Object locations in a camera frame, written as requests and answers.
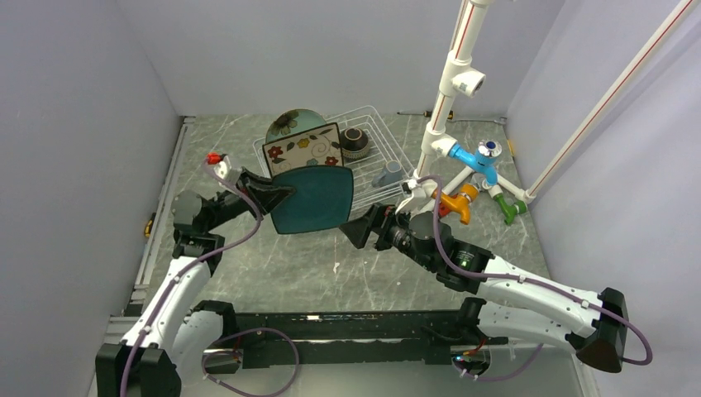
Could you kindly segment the brown patterned ceramic bowl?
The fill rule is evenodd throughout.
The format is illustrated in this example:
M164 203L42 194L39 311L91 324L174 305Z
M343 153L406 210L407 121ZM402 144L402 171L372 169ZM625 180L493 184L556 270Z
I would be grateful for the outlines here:
M347 160L360 160L370 153L370 139L360 128L346 128L340 137L341 154Z

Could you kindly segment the teal flower ceramic plate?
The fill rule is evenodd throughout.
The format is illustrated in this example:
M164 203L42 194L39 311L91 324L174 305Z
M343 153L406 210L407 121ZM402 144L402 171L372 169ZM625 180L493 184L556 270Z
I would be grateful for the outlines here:
M324 117L310 109L297 108L284 112L270 125L265 135L265 142L277 141L283 137L305 132L326 124Z

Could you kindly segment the brown rectangular floral plate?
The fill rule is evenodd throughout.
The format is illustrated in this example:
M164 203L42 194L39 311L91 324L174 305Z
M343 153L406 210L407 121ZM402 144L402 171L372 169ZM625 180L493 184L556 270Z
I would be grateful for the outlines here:
M265 143L261 149L271 177L312 165L344 165L335 122Z

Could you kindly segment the dark teal square plate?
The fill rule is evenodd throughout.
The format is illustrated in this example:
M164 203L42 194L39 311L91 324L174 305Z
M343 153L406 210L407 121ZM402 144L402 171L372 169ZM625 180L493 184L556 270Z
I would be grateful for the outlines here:
M270 211L279 235L328 230L349 219L355 190L349 168L309 165L276 175L272 182L275 187L294 189Z

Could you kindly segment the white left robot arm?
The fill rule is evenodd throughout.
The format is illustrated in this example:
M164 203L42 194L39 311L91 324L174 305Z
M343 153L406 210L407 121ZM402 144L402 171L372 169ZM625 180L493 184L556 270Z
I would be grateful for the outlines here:
M215 273L222 253L252 238L227 243L213 229L249 213L258 224L264 215L296 193L246 169L207 171L224 191L204 198L184 190L172 204L174 257L168 273L134 325L116 343L105 342L95 358L99 396L180 396L198 380L219 380L207 371L206 350L227 347L243 332L233 305L194 302Z

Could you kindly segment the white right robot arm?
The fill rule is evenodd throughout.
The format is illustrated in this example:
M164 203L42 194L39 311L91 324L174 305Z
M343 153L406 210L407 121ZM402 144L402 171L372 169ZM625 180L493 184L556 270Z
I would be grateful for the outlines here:
M431 211L411 217L391 205L374 204L339 228L358 249L376 234L376 251L396 249L446 288L470 293L455 321L463 342L529 338L572 352L599 371L622 371L628 315L621 291L576 289L523 270L455 238L451 227Z

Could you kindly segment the grey dotted ceramic mug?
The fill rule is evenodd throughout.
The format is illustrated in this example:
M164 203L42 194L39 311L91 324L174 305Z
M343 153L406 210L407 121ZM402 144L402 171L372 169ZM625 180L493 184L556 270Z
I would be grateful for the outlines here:
M374 188L384 188L391 184L396 184L404 180L403 166L398 160L390 160L372 179L371 186Z

